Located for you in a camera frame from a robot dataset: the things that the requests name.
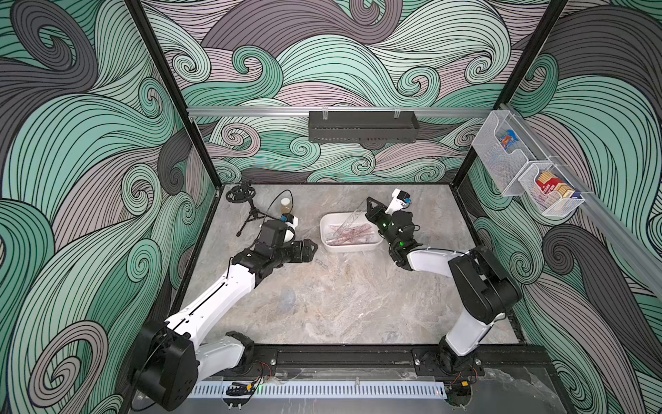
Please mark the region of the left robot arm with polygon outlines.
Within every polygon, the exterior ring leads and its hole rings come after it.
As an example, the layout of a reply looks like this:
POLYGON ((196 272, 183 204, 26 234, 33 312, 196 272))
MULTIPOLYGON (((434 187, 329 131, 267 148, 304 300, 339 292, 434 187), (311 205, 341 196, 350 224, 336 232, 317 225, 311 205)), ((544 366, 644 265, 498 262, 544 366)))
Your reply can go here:
POLYGON ((245 249, 234 255, 224 274, 183 310, 163 322, 144 324, 134 341, 129 381, 168 412, 187 400, 198 382, 225 370, 253 369, 254 342, 229 331, 214 342, 211 329, 273 270, 308 263, 318 250, 310 239, 283 246, 245 249))

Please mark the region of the wide red ruler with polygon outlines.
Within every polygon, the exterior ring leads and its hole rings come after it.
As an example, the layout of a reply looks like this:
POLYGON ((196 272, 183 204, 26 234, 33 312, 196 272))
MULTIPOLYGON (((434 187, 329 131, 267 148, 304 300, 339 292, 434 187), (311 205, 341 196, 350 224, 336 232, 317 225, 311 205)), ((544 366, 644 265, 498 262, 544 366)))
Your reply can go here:
POLYGON ((336 239, 331 236, 327 239, 330 246, 344 246, 350 244, 369 244, 372 242, 374 230, 370 224, 360 224, 353 226, 348 236, 340 236, 336 239))

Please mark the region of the long pink clear ruler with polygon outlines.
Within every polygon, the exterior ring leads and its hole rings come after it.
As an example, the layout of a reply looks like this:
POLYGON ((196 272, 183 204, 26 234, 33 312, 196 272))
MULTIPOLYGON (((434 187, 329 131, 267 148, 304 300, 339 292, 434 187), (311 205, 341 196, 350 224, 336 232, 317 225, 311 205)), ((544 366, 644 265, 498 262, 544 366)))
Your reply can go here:
POLYGON ((334 239, 340 236, 348 236, 353 224, 365 217, 367 211, 363 208, 357 207, 352 212, 335 212, 333 213, 334 220, 336 220, 336 229, 332 233, 334 239))

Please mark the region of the blue clear protractor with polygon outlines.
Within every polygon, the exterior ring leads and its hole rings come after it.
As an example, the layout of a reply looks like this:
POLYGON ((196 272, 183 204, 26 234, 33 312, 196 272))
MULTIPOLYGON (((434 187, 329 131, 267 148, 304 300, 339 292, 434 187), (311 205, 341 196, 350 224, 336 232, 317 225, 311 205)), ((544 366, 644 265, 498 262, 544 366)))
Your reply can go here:
POLYGON ((279 297, 279 310, 284 314, 293 314, 297 309, 297 295, 293 289, 284 289, 279 297))

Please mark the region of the white storage box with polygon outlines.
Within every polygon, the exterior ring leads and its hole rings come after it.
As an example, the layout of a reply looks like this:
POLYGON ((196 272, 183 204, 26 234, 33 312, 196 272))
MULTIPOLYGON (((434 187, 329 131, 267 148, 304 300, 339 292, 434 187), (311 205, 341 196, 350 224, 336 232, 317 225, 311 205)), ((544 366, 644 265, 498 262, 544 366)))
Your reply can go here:
POLYGON ((329 213, 320 221, 322 245, 331 254, 376 250, 383 239, 364 211, 329 213))

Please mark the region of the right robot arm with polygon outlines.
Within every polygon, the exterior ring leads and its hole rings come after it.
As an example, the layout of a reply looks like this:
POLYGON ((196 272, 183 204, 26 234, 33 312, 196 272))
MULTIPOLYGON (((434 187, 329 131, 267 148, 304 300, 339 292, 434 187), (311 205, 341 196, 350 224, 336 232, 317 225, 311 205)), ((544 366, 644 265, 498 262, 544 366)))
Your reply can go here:
POLYGON ((409 204, 410 195, 400 190, 394 191, 389 205, 368 197, 365 218, 377 226, 397 267, 453 280, 463 311, 440 342, 439 362, 443 371, 458 372, 496 322, 519 302, 520 290, 489 248, 460 251, 419 243, 413 214, 406 210, 409 204))

